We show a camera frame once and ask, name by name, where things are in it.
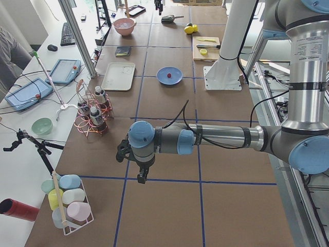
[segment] wooden stick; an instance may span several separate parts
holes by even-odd
[[[63,206],[63,202],[62,202],[60,188],[58,186],[57,173],[55,171],[52,172],[52,179],[53,179],[53,184],[55,185],[58,206],[59,206],[60,212],[61,212],[62,224],[64,227],[67,227],[68,225],[67,225],[67,221],[66,221],[66,217],[65,217],[64,206]]]
[[[127,0],[124,0],[124,5],[125,5],[125,14],[127,15],[127,18],[130,18]]]

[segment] green bowl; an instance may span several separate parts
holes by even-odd
[[[32,124],[32,131],[37,135],[47,135],[52,130],[52,122],[49,118],[40,118]]]

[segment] knife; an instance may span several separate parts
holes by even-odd
[[[221,45],[196,45],[196,48],[220,49]]]

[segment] red cylinder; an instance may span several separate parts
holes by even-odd
[[[34,221],[39,209],[13,199],[5,199],[0,203],[0,214]]]

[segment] wooden cutting board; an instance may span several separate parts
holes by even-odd
[[[215,39],[216,42],[212,41],[200,41],[197,39]],[[220,39],[218,37],[193,37],[193,60],[194,61],[216,61],[220,56],[219,49],[206,49],[208,54],[201,55],[200,48],[196,48],[196,45],[220,45]]]

